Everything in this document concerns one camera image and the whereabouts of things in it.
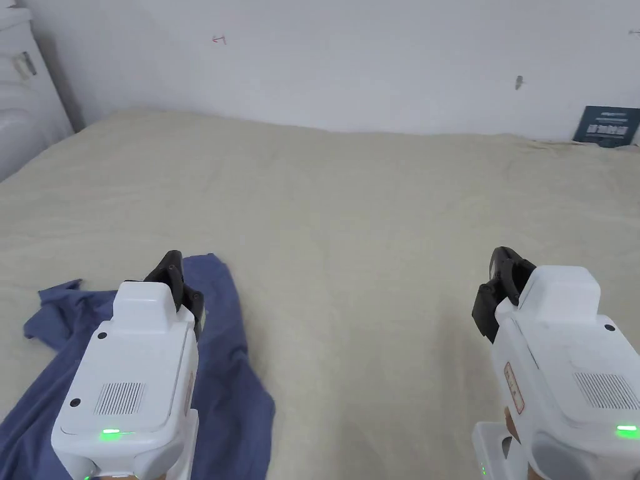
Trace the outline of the person's right hand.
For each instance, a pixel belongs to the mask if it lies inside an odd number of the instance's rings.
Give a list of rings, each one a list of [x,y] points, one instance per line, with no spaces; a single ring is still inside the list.
[[[516,427],[514,425],[513,419],[507,407],[504,408],[504,418],[505,418],[506,428],[509,434],[512,436],[513,439],[515,439],[515,441],[520,443],[521,441],[519,440]],[[535,472],[535,470],[532,468],[531,465],[527,466],[527,479],[529,480],[540,479],[540,477],[538,476],[538,474]]]

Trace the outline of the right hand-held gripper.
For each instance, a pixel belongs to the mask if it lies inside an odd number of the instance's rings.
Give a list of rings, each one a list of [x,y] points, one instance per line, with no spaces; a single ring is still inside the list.
[[[499,246],[491,362],[516,430],[479,422],[472,432],[484,479],[637,479],[639,356],[598,313],[601,288],[577,266],[536,266]]]

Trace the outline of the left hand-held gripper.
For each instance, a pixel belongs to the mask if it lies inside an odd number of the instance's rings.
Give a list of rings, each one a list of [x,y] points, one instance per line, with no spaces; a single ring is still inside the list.
[[[181,251],[167,251],[144,282],[119,287],[52,429],[52,448],[72,479],[191,477],[199,356],[183,294]]]

